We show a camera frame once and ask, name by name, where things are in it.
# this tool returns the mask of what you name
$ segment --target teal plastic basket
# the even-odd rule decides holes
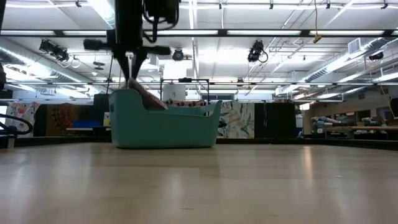
[[[125,149],[199,148],[216,143],[221,101],[198,108],[146,110],[135,90],[109,97],[112,143]]]

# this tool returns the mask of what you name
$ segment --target ceiling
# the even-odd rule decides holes
[[[291,10],[281,9],[280,6],[312,6],[313,0],[274,0],[273,10],[250,8],[250,4],[269,4],[270,1],[261,0],[222,0],[223,9],[218,9],[218,0],[197,0],[197,7],[191,7],[188,1],[183,0],[180,5],[180,20],[176,29],[314,29],[316,13],[314,9]],[[323,4],[317,9],[317,25],[319,29],[396,29],[398,27],[398,0],[388,0],[386,9],[359,9],[360,7],[382,7],[383,0],[330,0],[333,6],[348,8],[326,9],[326,0],[318,0]],[[62,4],[74,4],[68,0],[8,0],[9,5],[23,6],[50,6]],[[190,22],[190,11],[196,15]],[[91,30],[110,29],[104,19],[90,6],[60,7],[60,8],[20,8],[7,7],[4,16],[3,29],[81,29]],[[21,47],[41,54],[39,45],[42,41],[38,37],[3,37]],[[71,72],[75,72],[85,78],[96,82],[103,82],[109,75],[112,56],[109,52],[92,52],[83,48],[81,38],[45,38],[53,43],[68,49],[68,53],[74,55],[81,62],[78,68],[69,66]],[[231,82],[237,78],[244,78],[250,82],[293,82],[301,79],[302,74],[316,66],[325,63],[329,58],[347,49],[348,43],[355,38],[323,38],[313,44],[311,38],[261,38],[269,53],[269,61],[261,66],[250,66],[247,61],[249,48],[257,38],[253,37],[160,37],[157,45],[168,45],[171,48],[181,48],[187,55],[193,55],[193,43],[197,45],[196,59],[198,63],[199,78]],[[396,50],[388,49],[386,55],[394,58]],[[44,58],[56,62],[52,57],[44,55]],[[103,71],[95,71],[93,62],[105,63]],[[171,62],[170,57],[160,57],[160,64]],[[188,77],[193,77],[192,62],[187,64]],[[372,66],[375,62],[368,62],[366,66]],[[339,68],[335,72],[352,75],[364,70],[364,60],[356,60],[353,63]],[[114,62],[111,77],[119,80],[120,67]],[[141,74],[141,81],[150,82],[158,80],[160,73],[146,71]],[[275,89],[276,86],[259,86],[259,89]]]

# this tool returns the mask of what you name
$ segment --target wooden floor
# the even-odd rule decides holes
[[[0,153],[0,223],[397,223],[398,152],[110,144]]]

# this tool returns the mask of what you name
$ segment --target colorful mural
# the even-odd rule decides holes
[[[11,116],[16,116],[18,118],[22,118],[28,122],[30,122],[32,125],[35,123],[35,113],[37,111],[37,108],[39,108],[39,104],[34,102],[34,103],[11,103],[7,107],[7,115]],[[25,123],[22,123],[20,121],[16,121],[14,119],[6,119],[6,126],[15,126],[17,127],[18,130],[25,131],[28,129],[27,125]],[[18,136],[19,138],[28,138],[28,137],[33,137],[33,132],[25,135]]]
[[[218,135],[231,139],[254,138],[254,103],[224,102],[220,120],[227,124],[218,129]]]

